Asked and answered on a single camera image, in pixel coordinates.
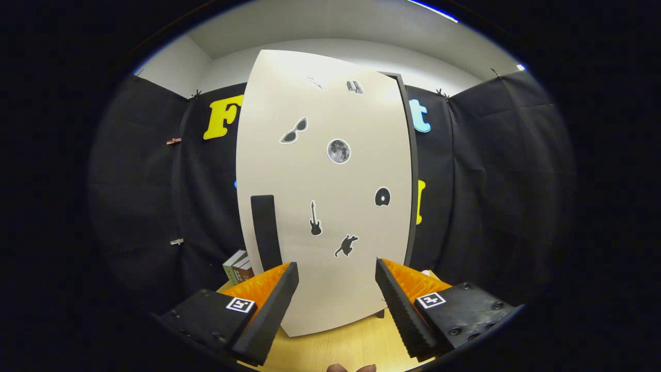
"ceiling light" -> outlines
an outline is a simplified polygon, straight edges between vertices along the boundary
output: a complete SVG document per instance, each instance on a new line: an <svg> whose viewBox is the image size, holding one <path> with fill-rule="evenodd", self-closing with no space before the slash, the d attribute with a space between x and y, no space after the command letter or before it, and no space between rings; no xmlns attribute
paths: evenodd
<svg viewBox="0 0 661 372"><path fill-rule="evenodd" d="M452 18L451 16L449 16L449 15L447 15L447 14L444 14L444 13L441 12L441 11L437 11L436 9L434 9L434 8L432 8L432 7L429 7L429 6L425 5L425 4L422 4L422 3L419 3L419 2L417 2L417 1L413 1L413 0L407 0L407 1L408 1L409 3L414 3L415 5L420 5L421 7L425 8L425 9L429 9L429 10L431 10L432 12L434 12L434 13L436 13L436 14L438 14L438 15L442 15L443 17L445 17L445 18L451 20L451 21L454 22L454 23L458 23L458 22L459 22L459 21L457 21L456 19Z"/></svg>

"finger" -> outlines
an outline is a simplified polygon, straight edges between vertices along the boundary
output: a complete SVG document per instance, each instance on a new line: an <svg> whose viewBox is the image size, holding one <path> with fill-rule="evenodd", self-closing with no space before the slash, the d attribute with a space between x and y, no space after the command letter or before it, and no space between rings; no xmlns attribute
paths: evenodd
<svg viewBox="0 0 661 372"><path fill-rule="evenodd" d="M376 364L366 365L365 367L357 370L356 372L376 372Z"/></svg>
<svg viewBox="0 0 661 372"><path fill-rule="evenodd" d="M328 369L326 369L326 372L349 372L344 368L341 364L334 364L334 365L329 365Z"/></svg>

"white ceiling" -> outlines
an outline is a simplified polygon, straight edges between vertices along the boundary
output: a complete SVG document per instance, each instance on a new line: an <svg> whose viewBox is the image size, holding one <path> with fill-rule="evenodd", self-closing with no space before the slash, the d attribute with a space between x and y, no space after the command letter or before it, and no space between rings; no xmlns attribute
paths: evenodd
<svg viewBox="0 0 661 372"><path fill-rule="evenodd" d="M406 0L257 0L191 30L211 58L274 42L345 38L407 48L481 80L516 71L503 49L464 26Z"/></svg>

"book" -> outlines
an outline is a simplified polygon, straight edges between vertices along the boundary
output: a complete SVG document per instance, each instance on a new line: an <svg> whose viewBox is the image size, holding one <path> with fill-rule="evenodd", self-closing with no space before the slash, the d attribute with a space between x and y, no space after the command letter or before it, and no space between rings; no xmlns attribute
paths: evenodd
<svg viewBox="0 0 661 372"><path fill-rule="evenodd" d="M237 285L239 284L239 280L237 279L236 274L234 274L234 269L232 268L232 265L234 263L237 263L239 260L243 260L244 258L247 258L248 252L245 250L238 250L235 254L233 254L230 258L223 263L223 269L225 270L225 274L227 274L227 279L232 282L232 284Z"/></svg>
<svg viewBox="0 0 661 372"><path fill-rule="evenodd" d="M237 278L237 283L243 281L243 278L241 278L241 272L239 271L239 268L248 262L250 262L250 257L246 255L244 258L240 259L239 261L236 261L232 265L232 271L234 272L234 276Z"/></svg>
<svg viewBox="0 0 661 372"><path fill-rule="evenodd" d="M244 263L242 266L235 268L234 273L236 274L239 282L246 281L251 277L254 277L253 265L250 263L250 261L248 261Z"/></svg>

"sticker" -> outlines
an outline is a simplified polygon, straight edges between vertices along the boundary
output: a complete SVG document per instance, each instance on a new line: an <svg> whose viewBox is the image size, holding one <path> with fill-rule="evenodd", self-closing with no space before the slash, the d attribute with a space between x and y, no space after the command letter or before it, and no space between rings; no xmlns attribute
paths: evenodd
<svg viewBox="0 0 661 372"><path fill-rule="evenodd" d="M321 229L321 220L317 220L315 216L315 201L312 201L312 218L310 218L310 234L317 236L321 235L324 230Z"/></svg>
<svg viewBox="0 0 661 372"><path fill-rule="evenodd" d="M358 240L357 236L352 235L351 238L349 238L349 235L347 235L340 244L340 249L335 251L335 257L338 257L337 255L340 253L340 251L342 251L346 257L349 257L351 251L354 250L354 248L351 246L351 243L355 242L356 240Z"/></svg>
<svg viewBox="0 0 661 372"><path fill-rule="evenodd" d="M427 108L420 105L417 99L409 99L408 105L411 107L411 116L413 116L413 128L418 132L427 133L432 129L432 125L424 122L422 114L427 113Z"/></svg>
<svg viewBox="0 0 661 372"><path fill-rule="evenodd" d="M253 307L254 301L234 297L225 308L238 312L248 312Z"/></svg>
<svg viewBox="0 0 661 372"><path fill-rule="evenodd" d="M307 129L307 118L303 116L298 120L296 126L280 139L280 143L285 145L293 144L298 139L298 135L296 134L296 132L305 132L306 129Z"/></svg>
<svg viewBox="0 0 661 372"><path fill-rule="evenodd" d="M430 308L430 307L434 307L436 305L446 303L446 300L436 292L430 293L429 295L425 295L425 296L422 296L422 297L418 297L416 300L424 308Z"/></svg>
<svg viewBox="0 0 661 372"><path fill-rule="evenodd" d="M385 205L386 207L390 204L390 190L387 187L382 187L376 191L374 195L374 203L377 207Z"/></svg>
<svg viewBox="0 0 661 372"><path fill-rule="evenodd" d="M211 117L209 118L209 128L202 135L202 138L209 140L218 138L227 134L227 128L223 126L225 121L232 124L237 118L237 107L243 104L243 95L214 101L209 105L211 107Z"/></svg>
<svg viewBox="0 0 661 372"><path fill-rule="evenodd" d="M329 142L327 152L329 159L335 164L344 164L351 158L349 144L339 138L335 138Z"/></svg>
<svg viewBox="0 0 661 372"><path fill-rule="evenodd" d="M346 81L346 88L349 92L354 92L355 94L363 94L365 91L363 87L356 80Z"/></svg>
<svg viewBox="0 0 661 372"><path fill-rule="evenodd" d="M422 190L424 190L427 184L419 179L418 180L418 217L416 218L415 224L420 224L422 222L422 216L420 216L420 199L422 198Z"/></svg>
<svg viewBox="0 0 661 372"><path fill-rule="evenodd" d="M311 76L307 76L304 81L312 85L313 87L319 89L320 91L326 88L326 81L315 79L314 77Z"/></svg>

